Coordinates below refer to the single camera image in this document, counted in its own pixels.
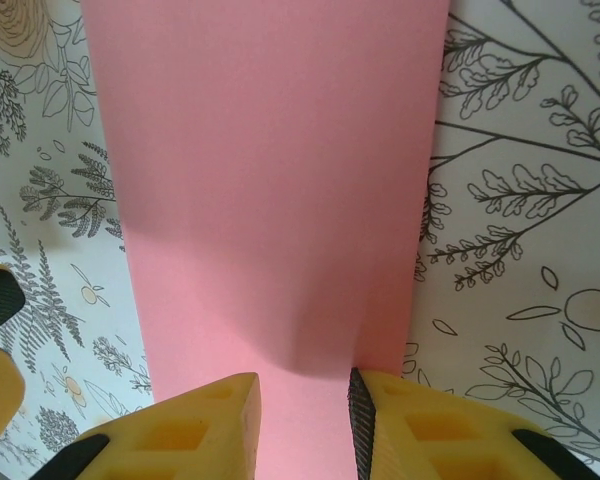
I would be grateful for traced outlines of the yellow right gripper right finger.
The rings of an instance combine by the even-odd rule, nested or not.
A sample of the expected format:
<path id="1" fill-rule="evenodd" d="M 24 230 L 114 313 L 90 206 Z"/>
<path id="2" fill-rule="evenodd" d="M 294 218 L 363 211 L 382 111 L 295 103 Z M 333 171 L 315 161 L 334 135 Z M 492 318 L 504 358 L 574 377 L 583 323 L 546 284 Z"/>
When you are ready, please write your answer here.
<path id="1" fill-rule="evenodd" d="M 595 479 L 528 420 L 384 372 L 350 372 L 360 479 Z"/>

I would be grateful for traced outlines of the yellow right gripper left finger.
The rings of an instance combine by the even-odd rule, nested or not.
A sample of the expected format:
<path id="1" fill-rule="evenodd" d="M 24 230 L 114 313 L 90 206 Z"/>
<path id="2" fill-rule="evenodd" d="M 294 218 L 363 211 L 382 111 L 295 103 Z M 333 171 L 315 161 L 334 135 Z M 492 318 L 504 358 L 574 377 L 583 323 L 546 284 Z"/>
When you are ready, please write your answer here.
<path id="1" fill-rule="evenodd" d="M 259 434 L 259 376 L 240 373 L 85 432 L 33 477 L 253 479 Z"/>

